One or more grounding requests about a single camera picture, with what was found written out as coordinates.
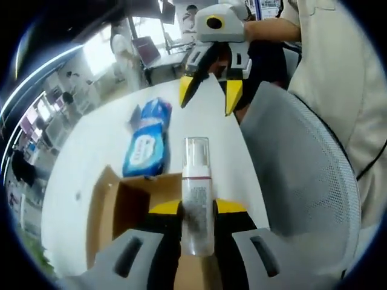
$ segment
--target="cardboard box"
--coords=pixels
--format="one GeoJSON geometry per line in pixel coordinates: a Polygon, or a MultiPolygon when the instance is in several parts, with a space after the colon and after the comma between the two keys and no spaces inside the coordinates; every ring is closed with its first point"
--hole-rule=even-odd
{"type": "MultiPolygon", "coordinates": [[[[112,168],[106,167],[94,186],[89,210],[86,240],[88,268],[93,266],[99,251],[126,230],[135,227],[149,209],[176,199],[181,199],[181,174],[165,174],[151,179],[143,176],[120,179],[112,168]]],[[[182,254],[175,289],[210,289],[204,282],[203,269],[216,269],[211,265],[213,259],[182,254]]],[[[214,270],[207,272],[213,280],[214,270]]]]}

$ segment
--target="office floor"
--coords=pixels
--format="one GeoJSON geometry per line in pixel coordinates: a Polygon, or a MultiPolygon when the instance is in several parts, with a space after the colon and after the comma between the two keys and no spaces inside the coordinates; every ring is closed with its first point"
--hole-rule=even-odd
{"type": "MultiPolygon", "coordinates": [[[[159,83],[169,82],[171,80],[179,79],[183,75],[183,69],[182,68],[176,68],[176,77],[174,76],[172,69],[170,67],[168,68],[159,68],[156,69],[152,73],[152,82],[154,85],[157,85],[159,83]]],[[[108,93],[107,95],[103,95],[101,97],[102,102],[101,106],[112,102],[114,100],[117,100],[118,98],[124,97],[130,93],[127,82],[123,81],[117,84],[116,90],[113,92],[108,93]]]]}

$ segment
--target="white table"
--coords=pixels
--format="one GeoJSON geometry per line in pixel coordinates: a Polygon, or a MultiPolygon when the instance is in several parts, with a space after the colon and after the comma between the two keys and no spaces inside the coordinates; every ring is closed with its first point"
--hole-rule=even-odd
{"type": "Polygon", "coordinates": [[[46,148],[35,148],[28,162],[34,166],[50,170],[54,164],[55,157],[46,148]]]}
{"type": "Polygon", "coordinates": [[[147,69],[156,69],[161,68],[163,66],[180,65],[184,62],[184,59],[186,57],[187,52],[167,54],[166,56],[161,56],[155,61],[153,61],[147,66],[147,69]]]}
{"type": "Polygon", "coordinates": [[[68,137],[54,165],[42,210],[42,243],[59,276],[86,270],[86,228],[93,186],[107,165],[122,175],[131,140],[125,123],[137,104],[143,106],[155,97],[173,106],[168,172],[181,172],[184,137],[208,137],[215,194],[242,202],[256,226],[268,228],[250,155],[235,117],[224,116],[224,93],[216,78],[211,75],[184,109],[178,103],[178,90],[179,80],[175,80],[108,103],[84,116],[68,137]]]}

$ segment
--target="chair backrest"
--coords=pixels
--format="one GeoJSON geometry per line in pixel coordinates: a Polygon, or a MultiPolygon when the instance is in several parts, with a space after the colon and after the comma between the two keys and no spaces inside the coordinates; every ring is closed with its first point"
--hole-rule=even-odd
{"type": "Polygon", "coordinates": [[[132,43],[145,67],[161,57],[150,36],[133,39],[132,43]]]}
{"type": "Polygon", "coordinates": [[[318,274],[350,264],[360,230],[359,192],[335,139],[297,97],[262,82],[241,123],[273,232],[318,274]]]}
{"type": "Polygon", "coordinates": [[[290,80],[298,66],[299,55],[297,52],[289,50],[288,48],[284,48],[284,54],[286,59],[288,78],[290,80]]]}

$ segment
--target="blue package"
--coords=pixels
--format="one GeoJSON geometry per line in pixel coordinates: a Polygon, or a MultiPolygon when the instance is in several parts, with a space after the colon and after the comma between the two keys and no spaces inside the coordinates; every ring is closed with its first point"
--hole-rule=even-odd
{"type": "Polygon", "coordinates": [[[161,98],[145,104],[122,167],[123,177],[155,176],[163,172],[166,159],[165,133],[171,105],[161,98]]]}

